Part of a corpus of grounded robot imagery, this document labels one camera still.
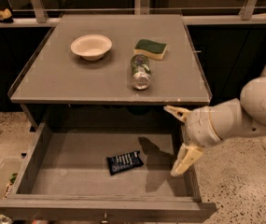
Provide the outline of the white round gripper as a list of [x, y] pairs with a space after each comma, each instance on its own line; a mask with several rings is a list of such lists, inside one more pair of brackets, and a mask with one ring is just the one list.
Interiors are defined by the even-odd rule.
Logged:
[[211, 121], [210, 107], [205, 106], [189, 112], [188, 109], [166, 105], [163, 108], [181, 122], [185, 122], [188, 139], [194, 144], [183, 143], [170, 172], [171, 176], [184, 174], [203, 154], [202, 147], [211, 147], [221, 142]]

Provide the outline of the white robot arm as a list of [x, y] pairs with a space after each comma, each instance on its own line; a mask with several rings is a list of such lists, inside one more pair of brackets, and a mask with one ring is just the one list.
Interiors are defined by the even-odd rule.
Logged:
[[247, 82], [238, 98], [194, 110], [167, 105], [164, 110], [183, 123], [183, 140], [171, 175], [184, 174], [206, 147], [231, 137], [266, 135], [266, 65]]

